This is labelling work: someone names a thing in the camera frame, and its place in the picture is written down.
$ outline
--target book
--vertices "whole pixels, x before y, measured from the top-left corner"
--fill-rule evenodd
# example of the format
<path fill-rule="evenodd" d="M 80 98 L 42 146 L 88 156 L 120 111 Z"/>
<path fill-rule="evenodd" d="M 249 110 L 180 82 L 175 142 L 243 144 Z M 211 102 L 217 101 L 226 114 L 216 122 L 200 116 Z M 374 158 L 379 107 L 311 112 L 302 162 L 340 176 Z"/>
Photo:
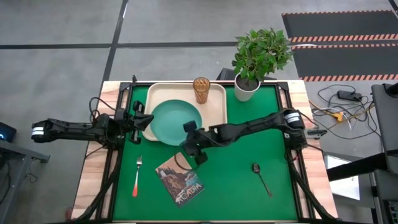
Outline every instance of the book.
<path fill-rule="evenodd" d="M 180 168 L 175 160 L 178 161 L 181 167 L 188 170 Z M 175 158 L 174 156 L 171 157 L 156 168 L 156 173 L 178 208 L 205 188 L 181 152 L 177 153 Z"/>

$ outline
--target teal plate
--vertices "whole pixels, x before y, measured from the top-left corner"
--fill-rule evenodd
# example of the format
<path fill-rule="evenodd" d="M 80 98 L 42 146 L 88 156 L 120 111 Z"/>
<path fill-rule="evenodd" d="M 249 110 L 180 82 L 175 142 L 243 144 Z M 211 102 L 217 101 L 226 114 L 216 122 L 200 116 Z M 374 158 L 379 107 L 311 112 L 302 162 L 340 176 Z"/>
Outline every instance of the teal plate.
<path fill-rule="evenodd" d="M 187 133 L 183 125 L 195 121 L 201 128 L 199 111 L 190 103 L 182 100 L 168 100 L 155 107 L 152 114 L 155 116 L 150 123 L 150 128 L 157 140 L 171 145 L 179 146 L 186 140 Z"/>

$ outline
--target black floor mat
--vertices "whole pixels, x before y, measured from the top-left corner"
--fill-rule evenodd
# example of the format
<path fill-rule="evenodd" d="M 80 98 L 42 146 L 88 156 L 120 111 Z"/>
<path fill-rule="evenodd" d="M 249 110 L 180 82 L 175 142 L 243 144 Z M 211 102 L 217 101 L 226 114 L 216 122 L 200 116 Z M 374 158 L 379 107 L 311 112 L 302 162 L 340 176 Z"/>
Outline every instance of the black floor mat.
<path fill-rule="evenodd" d="M 305 81 L 398 78 L 398 43 L 293 46 L 298 76 Z"/>
<path fill-rule="evenodd" d="M 398 39 L 392 11 L 304 12 L 282 15 L 291 42 Z"/>

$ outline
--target concrete floor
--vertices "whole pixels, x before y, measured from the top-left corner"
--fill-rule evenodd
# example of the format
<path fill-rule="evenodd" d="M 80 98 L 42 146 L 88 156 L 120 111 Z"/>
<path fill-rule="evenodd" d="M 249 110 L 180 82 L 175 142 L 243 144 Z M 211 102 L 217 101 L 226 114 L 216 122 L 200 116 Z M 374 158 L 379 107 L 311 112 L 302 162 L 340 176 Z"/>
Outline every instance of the concrete floor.
<path fill-rule="evenodd" d="M 122 0 L 3 0 L 0 1 L 0 45 L 111 43 Z M 233 41 L 250 29 L 283 29 L 283 12 L 391 9 L 388 0 L 130 0 L 119 43 Z M 110 80 L 215 79 L 230 68 L 234 47 L 118 49 Z M 35 184 L 25 182 L 10 223 L 60 222 L 73 205 L 86 142 L 35 144 L 30 126 L 47 118 L 88 121 L 88 100 L 98 96 L 109 49 L 0 50 L 0 121 L 18 129 L 15 143 L 51 155 L 45 165 L 34 164 Z M 292 62 L 278 79 L 298 79 Z M 337 82 L 307 83 L 308 96 Z M 374 83 L 344 82 L 369 95 Z M 325 96 L 333 94 L 324 92 Z M 320 118 L 332 124 L 329 118 Z M 368 132 L 358 123 L 353 131 L 342 124 L 342 136 Z M 344 141 L 332 134 L 321 140 L 325 151 L 370 156 L 379 152 L 375 134 Z M 367 210 L 348 212 L 344 220 L 371 222 Z"/>

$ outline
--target beige tray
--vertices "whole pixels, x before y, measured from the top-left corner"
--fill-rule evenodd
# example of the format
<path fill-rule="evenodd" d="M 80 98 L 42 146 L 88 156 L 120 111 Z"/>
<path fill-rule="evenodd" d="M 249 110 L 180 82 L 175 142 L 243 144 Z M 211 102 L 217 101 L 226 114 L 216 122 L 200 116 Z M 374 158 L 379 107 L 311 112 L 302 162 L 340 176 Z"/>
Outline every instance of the beige tray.
<path fill-rule="evenodd" d="M 202 127 L 206 130 L 212 125 L 227 123 L 226 92 L 224 87 L 219 84 L 211 84 L 207 102 L 202 105 L 196 101 L 192 83 L 153 84 L 148 89 L 145 114 L 151 114 L 157 105 L 167 100 L 183 100 L 192 104 L 198 109 L 202 119 Z M 150 125 L 145 129 L 143 135 L 150 141 L 158 141 L 152 133 Z"/>

